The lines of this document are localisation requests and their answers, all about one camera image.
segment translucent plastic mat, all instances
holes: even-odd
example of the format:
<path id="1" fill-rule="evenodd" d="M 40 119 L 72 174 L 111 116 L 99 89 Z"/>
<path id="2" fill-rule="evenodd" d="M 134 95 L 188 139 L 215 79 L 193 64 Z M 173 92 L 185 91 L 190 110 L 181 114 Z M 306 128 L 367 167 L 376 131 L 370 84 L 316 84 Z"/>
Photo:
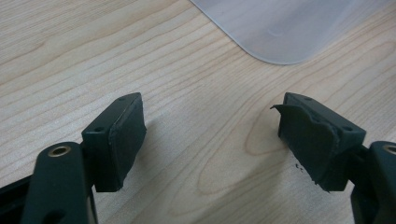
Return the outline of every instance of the translucent plastic mat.
<path id="1" fill-rule="evenodd" d="M 242 49 L 302 62 L 392 0 L 191 0 Z"/>

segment wood grain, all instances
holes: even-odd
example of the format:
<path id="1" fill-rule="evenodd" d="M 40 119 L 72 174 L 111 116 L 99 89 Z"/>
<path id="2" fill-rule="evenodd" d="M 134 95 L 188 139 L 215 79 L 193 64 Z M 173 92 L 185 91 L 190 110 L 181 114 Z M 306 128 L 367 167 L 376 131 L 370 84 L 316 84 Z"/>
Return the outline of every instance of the wood grain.
<path id="1" fill-rule="evenodd" d="M 396 4 L 306 63 L 258 61 L 187 0 L 0 1 L 0 186 L 143 94 L 148 134 L 101 223 L 353 223 L 276 136 L 270 110 L 309 95 L 375 140 L 396 141 Z"/>

